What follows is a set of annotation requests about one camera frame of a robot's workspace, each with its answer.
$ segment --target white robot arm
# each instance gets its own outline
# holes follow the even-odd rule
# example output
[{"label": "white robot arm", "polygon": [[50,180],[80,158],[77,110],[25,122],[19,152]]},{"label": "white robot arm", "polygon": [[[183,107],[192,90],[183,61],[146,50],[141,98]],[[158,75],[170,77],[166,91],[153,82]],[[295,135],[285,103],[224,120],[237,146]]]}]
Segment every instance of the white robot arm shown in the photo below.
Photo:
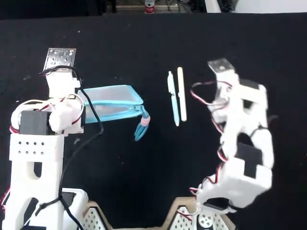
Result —
[{"label": "white robot arm", "polygon": [[[239,79],[226,59],[208,64],[217,78],[216,98],[208,108],[222,133],[218,154],[223,162],[216,174],[199,185],[196,203],[198,209],[225,214],[248,206],[270,189],[274,163],[272,137],[267,129],[265,87]],[[238,143],[240,133],[250,136],[254,146]]]},{"label": "white robot arm", "polygon": [[[62,170],[64,137],[82,133],[85,116],[84,103],[76,94],[79,88],[82,90],[80,79],[73,77],[70,69],[75,52],[75,49],[50,48],[42,72],[47,78],[50,99],[27,101],[12,114],[11,189],[5,205],[4,230],[19,230],[24,226],[24,213],[32,197],[38,204],[27,221],[31,225],[45,226],[47,230],[76,229],[77,220],[83,218],[88,202],[86,192],[73,190],[76,196],[68,208],[62,192],[72,193],[72,190],[61,187],[65,172],[65,168]],[[35,162],[42,163],[40,177],[34,173]]]}]

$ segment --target hole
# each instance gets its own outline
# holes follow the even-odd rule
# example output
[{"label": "hole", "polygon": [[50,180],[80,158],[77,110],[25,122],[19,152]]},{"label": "hole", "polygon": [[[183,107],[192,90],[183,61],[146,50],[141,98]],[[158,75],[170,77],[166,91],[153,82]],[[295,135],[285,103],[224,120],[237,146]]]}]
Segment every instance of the hole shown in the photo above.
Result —
[{"label": "hole", "polygon": [[24,224],[25,222],[31,217],[32,213],[35,211],[35,207],[38,203],[38,200],[36,198],[31,198],[31,201],[26,209],[26,211],[24,212]]},{"label": "hole", "polygon": [[238,135],[238,142],[241,142],[241,143],[246,144],[246,145],[254,146],[250,137],[245,133],[240,133]]},{"label": "hole", "polygon": [[37,177],[42,175],[42,162],[34,162],[34,173]]}]

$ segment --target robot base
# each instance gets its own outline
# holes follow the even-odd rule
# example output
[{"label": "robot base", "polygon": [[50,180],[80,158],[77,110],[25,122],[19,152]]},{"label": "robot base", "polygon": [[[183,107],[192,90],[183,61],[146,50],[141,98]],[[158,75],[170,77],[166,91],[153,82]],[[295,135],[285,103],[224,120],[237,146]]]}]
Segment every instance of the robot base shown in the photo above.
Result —
[{"label": "robot base", "polygon": [[[193,217],[192,221],[177,213],[177,210],[189,214],[195,210],[195,198],[177,197],[169,213],[160,227],[127,228],[117,230],[234,230],[236,227],[226,215],[217,215],[202,211]],[[83,218],[84,230],[113,230],[101,208],[96,202],[88,203],[87,212]]]}]

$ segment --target black table surface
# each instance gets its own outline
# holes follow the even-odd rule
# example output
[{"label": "black table surface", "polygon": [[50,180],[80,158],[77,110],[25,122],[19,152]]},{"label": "black table surface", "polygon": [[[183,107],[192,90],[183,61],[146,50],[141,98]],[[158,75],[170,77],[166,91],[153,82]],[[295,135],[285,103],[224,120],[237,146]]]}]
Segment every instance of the black table surface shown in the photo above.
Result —
[{"label": "black table surface", "polygon": [[[139,142],[140,118],[104,122],[103,136],[84,149],[64,186],[85,190],[115,228],[163,223],[177,196],[190,196],[214,172],[219,134],[208,109],[189,93],[196,81],[215,79],[208,60],[227,58],[241,78],[266,86],[275,165],[272,189],[232,215],[239,229],[296,229],[306,204],[307,14],[112,15],[0,22],[0,193],[10,183],[10,116],[29,99],[46,99],[40,77],[49,47],[77,48],[75,67],[85,87],[132,85],[151,115]],[[182,66],[188,120],[176,127],[166,77]],[[208,99],[213,88],[203,88]],[[64,163],[81,141],[66,139]]]}]

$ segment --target metal bracket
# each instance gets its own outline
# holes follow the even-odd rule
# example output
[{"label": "metal bracket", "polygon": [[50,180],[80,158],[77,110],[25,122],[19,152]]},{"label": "metal bracket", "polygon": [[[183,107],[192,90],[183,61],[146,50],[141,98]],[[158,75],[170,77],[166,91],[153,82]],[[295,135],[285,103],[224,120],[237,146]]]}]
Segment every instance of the metal bracket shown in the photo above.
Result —
[{"label": "metal bracket", "polygon": [[[49,48],[44,69],[64,65],[73,66],[76,56],[75,48]],[[61,69],[59,71],[69,72],[69,69]]]},{"label": "metal bracket", "polygon": [[233,67],[233,65],[231,65],[226,58],[208,61],[208,66],[215,74],[222,73],[228,70],[235,70],[235,67]]}]

